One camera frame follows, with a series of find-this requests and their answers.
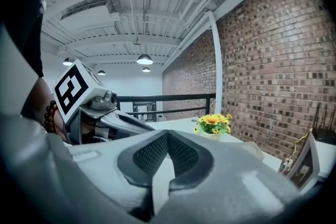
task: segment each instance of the person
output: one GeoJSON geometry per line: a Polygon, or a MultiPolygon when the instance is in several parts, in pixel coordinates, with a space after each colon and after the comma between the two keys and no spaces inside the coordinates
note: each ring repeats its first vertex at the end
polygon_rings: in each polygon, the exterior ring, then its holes
{"type": "MultiPolygon", "coordinates": [[[[43,79],[40,51],[41,26],[46,9],[45,0],[4,0],[2,6],[5,7],[2,10],[2,22],[23,57],[39,76],[26,100],[22,115],[46,127],[46,109],[50,104],[54,104],[54,97],[43,79]]],[[[59,110],[54,112],[53,126],[50,129],[66,142],[63,119],[59,110]]],[[[92,129],[91,125],[82,125],[84,133],[92,129]]]]}

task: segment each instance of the black railing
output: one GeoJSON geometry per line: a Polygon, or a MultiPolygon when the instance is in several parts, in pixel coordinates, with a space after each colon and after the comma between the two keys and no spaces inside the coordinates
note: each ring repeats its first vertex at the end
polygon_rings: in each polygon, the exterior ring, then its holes
{"type": "Polygon", "coordinates": [[[142,115],[142,114],[163,114],[163,113],[174,113],[174,112],[184,112],[192,110],[205,109],[205,114],[210,114],[210,99],[216,98],[215,93],[204,93],[204,94],[181,94],[181,95],[153,95],[153,96],[118,96],[117,97],[117,109],[120,110],[120,103],[126,102],[156,102],[156,101],[182,101],[182,100],[196,100],[205,99],[205,106],[198,108],[189,109],[174,109],[174,110],[163,110],[163,111],[147,111],[147,112],[127,112],[129,115],[142,115]]]}

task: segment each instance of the brick wall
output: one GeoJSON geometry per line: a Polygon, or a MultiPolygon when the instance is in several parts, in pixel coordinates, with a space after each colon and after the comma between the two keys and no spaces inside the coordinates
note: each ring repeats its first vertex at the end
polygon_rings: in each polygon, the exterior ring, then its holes
{"type": "MultiPolygon", "coordinates": [[[[217,27],[223,58],[222,113],[234,117],[232,135],[285,159],[293,143],[312,127],[317,104],[329,105],[328,123],[336,104],[335,23],[327,7],[322,0],[244,0],[217,21],[217,27]]],[[[163,72],[163,94],[213,93],[215,83],[211,31],[163,72]]],[[[204,103],[164,102],[163,109],[196,105],[204,103]]]]}

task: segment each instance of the artificial flower arrangement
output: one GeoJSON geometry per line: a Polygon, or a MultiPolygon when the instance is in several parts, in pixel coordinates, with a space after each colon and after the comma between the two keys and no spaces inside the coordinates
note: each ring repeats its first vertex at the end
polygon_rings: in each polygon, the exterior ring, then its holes
{"type": "Polygon", "coordinates": [[[194,133],[198,133],[199,131],[204,131],[208,134],[230,133],[230,119],[232,119],[230,114],[227,114],[226,117],[221,114],[205,115],[201,117],[196,123],[198,127],[194,128],[194,133]]]}

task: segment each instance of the white desk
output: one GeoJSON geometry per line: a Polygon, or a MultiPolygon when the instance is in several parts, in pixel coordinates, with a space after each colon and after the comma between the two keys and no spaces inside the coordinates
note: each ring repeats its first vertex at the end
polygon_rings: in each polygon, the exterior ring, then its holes
{"type": "MultiPolygon", "coordinates": [[[[198,117],[181,119],[181,120],[174,120],[174,121],[162,121],[162,122],[149,122],[147,123],[149,126],[155,128],[156,130],[177,130],[186,133],[192,133],[194,127],[196,126],[196,122],[198,121],[198,117]]],[[[220,137],[221,142],[241,142],[238,138],[233,137],[232,135],[225,134],[220,137]]],[[[266,152],[263,152],[265,158],[262,161],[269,167],[271,167],[274,171],[278,172],[281,160],[269,155],[266,152]]]]}

